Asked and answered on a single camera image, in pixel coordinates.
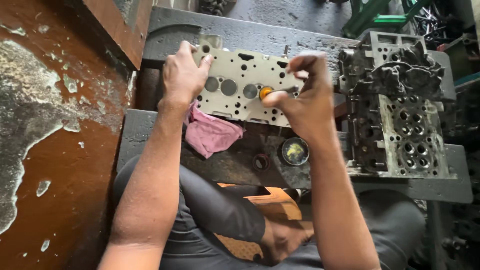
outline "hand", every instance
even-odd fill
[[[333,86],[326,54],[308,52],[308,55],[293,58],[287,66],[287,73],[291,72],[297,78],[308,72],[298,97],[289,98],[284,91],[274,92],[262,100],[263,105],[282,110],[293,131],[309,144],[325,135],[326,131],[334,134]]]
[[[163,66],[163,98],[178,105],[189,105],[202,91],[213,62],[212,55],[205,56],[197,67],[192,53],[197,48],[188,41],[180,43],[175,55],[169,55]]]

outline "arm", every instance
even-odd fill
[[[194,50],[183,41],[177,54],[167,57],[158,116],[117,207],[99,269],[158,269],[178,210],[183,119],[213,60],[207,56],[197,67]]]
[[[297,99],[268,95],[310,148],[313,226],[325,269],[380,269],[372,236],[360,211],[342,157],[333,114],[333,87],[324,53],[293,58],[287,72],[309,76]]]

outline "pink rag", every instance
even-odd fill
[[[242,138],[243,129],[197,109],[198,101],[190,104],[184,123],[187,125],[185,141],[206,159],[213,153],[228,149]]]

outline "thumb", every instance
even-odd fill
[[[278,91],[268,94],[264,99],[262,99],[262,104],[265,108],[279,108],[283,110],[285,103],[290,100],[288,93],[286,91]]]
[[[208,73],[208,71],[210,70],[210,67],[212,66],[212,62],[213,62],[213,56],[211,54],[209,54],[209,55],[202,58],[198,68],[200,70],[205,71],[205,73]]]

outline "forearm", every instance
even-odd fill
[[[178,209],[185,111],[184,105],[159,103],[152,133],[117,208],[110,242],[163,249]]]
[[[313,224],[326,269],[379,269],[378,256],[353,191],[334,123],[311,149]]]

